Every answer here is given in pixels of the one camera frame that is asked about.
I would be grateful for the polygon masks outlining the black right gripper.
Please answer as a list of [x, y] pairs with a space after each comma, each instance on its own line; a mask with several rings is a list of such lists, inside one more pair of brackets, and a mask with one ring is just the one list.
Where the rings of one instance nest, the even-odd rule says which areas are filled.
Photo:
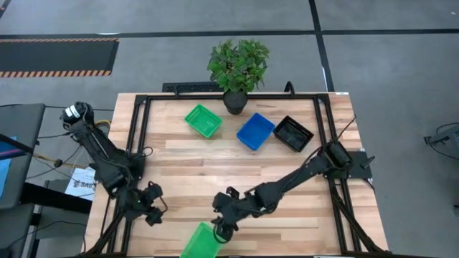
[[[237, 222], [248, 217], [246, 199], [239, 199], [240, 192], [231, 186], [227, 187], [226, 193], [219, 192], [212, 202], [215, 213], [220, 213], [216, 219], [211, 220], [213, 226], [213, 237], [218, 244], [229, 242], [234, 233], [238, 231]], [[220, 235], [222, 229], [219, 224], [226, 225], [226, 239]]]

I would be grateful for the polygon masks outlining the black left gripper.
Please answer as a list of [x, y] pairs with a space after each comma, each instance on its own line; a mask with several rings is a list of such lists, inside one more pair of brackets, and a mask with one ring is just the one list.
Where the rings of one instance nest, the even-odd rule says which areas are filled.
[[153, 181], [149, 181], [144, 190], [128, 188], [123, 194], [123, 212], [127, 220], [137, 219], [146, 215], [146, 222], [149, 226], [161, 224], [164, 212], [160, 208], [152, 207], [155, 199], [163, 196], [162, 188]]

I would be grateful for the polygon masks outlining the green slotted plastic basket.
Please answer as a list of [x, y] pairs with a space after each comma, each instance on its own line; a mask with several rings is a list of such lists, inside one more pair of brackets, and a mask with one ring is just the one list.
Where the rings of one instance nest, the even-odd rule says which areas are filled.
[[211, 138], [222, 124], [222, 119], [205, 106], [198, 104], [184, 121], [205, 138]]
[[180, 258], [216, 258], [225, 240], [214, 233], [206, 222], [201, 222], [185, 246]]

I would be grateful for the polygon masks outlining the blue slotted plastic basket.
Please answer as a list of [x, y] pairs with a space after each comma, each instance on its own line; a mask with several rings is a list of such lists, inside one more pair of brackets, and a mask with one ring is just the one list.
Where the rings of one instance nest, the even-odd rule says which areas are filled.
[[275, 124], [255, 113], [237, 132], [237, 138], [248, 148], [256, 151], [270, 137]]

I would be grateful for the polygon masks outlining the black slotted plastic basket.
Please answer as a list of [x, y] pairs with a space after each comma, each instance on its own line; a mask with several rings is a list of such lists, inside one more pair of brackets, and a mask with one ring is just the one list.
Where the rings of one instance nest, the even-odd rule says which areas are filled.
[[290, 116], [285, 116], [273, 131], [275, 137], [293, 151], [300, 153], [314, 134]]

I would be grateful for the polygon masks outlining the white printed paper sheet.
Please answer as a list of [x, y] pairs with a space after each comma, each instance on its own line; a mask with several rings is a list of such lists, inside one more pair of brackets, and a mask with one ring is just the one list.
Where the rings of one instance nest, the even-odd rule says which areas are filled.
[[76, 168], [65, 189], [65, 194], [93, 201], [96, 189], [94, 176], [95, 170], [90, 167]]

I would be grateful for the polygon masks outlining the black perforated panel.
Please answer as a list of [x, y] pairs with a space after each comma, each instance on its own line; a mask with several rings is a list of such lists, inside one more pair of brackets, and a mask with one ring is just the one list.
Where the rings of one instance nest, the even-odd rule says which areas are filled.
[[190, 92], [222, 92], [223, 89], [216, 82], [169, 82], [162, 85], [162, 92], [190, 93]]

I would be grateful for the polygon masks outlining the blue sheet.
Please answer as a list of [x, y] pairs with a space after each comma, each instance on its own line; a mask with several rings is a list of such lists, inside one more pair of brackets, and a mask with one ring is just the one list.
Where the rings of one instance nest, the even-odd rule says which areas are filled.
[[22, 151], [4, 141], [0, 141], [0, 198], [3, 195], [6, 177], [13, 157], [21, 154]]

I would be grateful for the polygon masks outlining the dark grey side desk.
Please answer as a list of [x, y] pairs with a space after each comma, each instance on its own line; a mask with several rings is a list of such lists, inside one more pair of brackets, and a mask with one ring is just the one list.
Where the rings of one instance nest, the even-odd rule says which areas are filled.
[[[16, 136], [20, 143], [34, 149], [44, 110], [45, 105], [42, 103], [0, 107], [0, 134]], [[32, 155], [26, 154], [11, 160], [0, 197], [0, 209], [10, 209], [19, 204], [31, 159]]]

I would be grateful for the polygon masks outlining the green potted plant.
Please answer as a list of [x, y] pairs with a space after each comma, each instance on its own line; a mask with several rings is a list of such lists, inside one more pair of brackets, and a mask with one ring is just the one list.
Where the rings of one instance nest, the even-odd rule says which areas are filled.
[[223, 103], [232, 115], [239, 115], [248, 102], [248, 94], [265, 85], [270, 50], [260, 41], [231, 39], [212, 48], [207, 70], [210, 80], [223, 90]]

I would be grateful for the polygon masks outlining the black mat with orange stripes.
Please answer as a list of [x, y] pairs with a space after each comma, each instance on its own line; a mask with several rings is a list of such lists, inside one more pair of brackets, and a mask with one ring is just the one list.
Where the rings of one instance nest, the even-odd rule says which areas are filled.
[[0, 39], [0, 78], [109, 76], [117, 38]]

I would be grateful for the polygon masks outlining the grey floor stand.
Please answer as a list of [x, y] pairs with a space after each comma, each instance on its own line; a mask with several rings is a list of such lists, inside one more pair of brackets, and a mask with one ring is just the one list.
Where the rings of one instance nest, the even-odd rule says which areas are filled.
[[[440, 125], [435, 130], [434, 136], [425, 136], [423, 139], [425, 144], [431, 147], [436, 153], [459, 161], [459, 122]], [[446, 141], [450, 141], [451, 143], [452, 154], [444, 153], [435, 147], [437, 143], [445, 145]]]

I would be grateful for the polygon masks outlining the black aluminium table frame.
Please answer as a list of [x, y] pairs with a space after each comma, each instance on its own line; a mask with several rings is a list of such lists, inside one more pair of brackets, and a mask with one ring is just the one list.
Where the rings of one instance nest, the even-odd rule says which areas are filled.
[[[222, 119], [211, 138], [205, 138], [184, 118], [201, 104]], [[300, 153], [270, 136], [258, 150], [236, 136], [255, 113], [279, 123], [285, 116], [313, 132]], [[139, 186], [149, 181], [164, 192], [157, 206], [166, 212], [163, 222], [149, 226], [136, 219], [126, 231], [120, 226], [114, 249], [129, 256], [179, 256], [201, 222], [216, 217], [214, 196], [231, 186], [244, 192], [259, 183], [276, 181], [299, 167], [319, 145], [340, 135], [350, 151], [361, 140], [348, 95], [285, 92], [251, 95], [239, 115], [230, 115], [219, 95], [185, 95], [180, 99], [161, 93], [149, 104], [133, 93], [121, 93], [115, 104], [110, 139], [119, 147], [146, 147], [146, 167]], [[123, 235], [128, 233], [128, 240]], [[316, 176], [286, 194], [278, 209], [267, 216], [240, 222], [221, 255], [309, 256], [340, 252], [327, 178]]]

